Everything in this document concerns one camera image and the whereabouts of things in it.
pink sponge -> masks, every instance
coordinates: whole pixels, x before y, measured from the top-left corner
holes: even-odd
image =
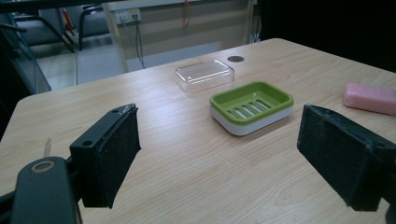
[[[348,83],[344,94],[344,105],[396,115],[396,90]]]

green and white soap dish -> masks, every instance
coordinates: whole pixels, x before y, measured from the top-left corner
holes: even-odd
[[[267,82],[251,82],[210,99],[210,113],[230,133],[246,135],[289,116],[293,97]]]

clear plastic container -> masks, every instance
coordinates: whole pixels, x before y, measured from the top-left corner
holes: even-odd
[[[233,82],[233,69],[218,60],[180,67],[175,74],[177,84],[187,92],[203,91]]]

wooden table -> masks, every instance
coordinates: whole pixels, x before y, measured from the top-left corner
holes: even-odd
[[[241,63],[227,61],[242,56]],[[184,92],[174,71],[221,60],[234,83]],[[294,96],[291,116],[255,133],[229,134],[209,113],[209,98],[253,80]],[[355,212],[296,147],[304,104],[328,107],[396,142],[396,118],[344,107],[348,82],[396,89],[396,75],[315,49],[271,39],[19,102],[0,144],[0,194],[19,170],[43,157],[67,158],[69,145],[108,110],[135,103],[142,150],[113,209],[80,209],[84,223],[386,223],[388,203]]]

gray floor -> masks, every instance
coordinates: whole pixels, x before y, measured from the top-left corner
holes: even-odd
[[[123,74],[110,35],[84,39],[84,48],[71,53],[62,43],[31,47],[53,90]],[[168,51],[144,57],[146,68],[214,52],[215,44]],[[129,72],[143,69],[138,59],[127,61]]]

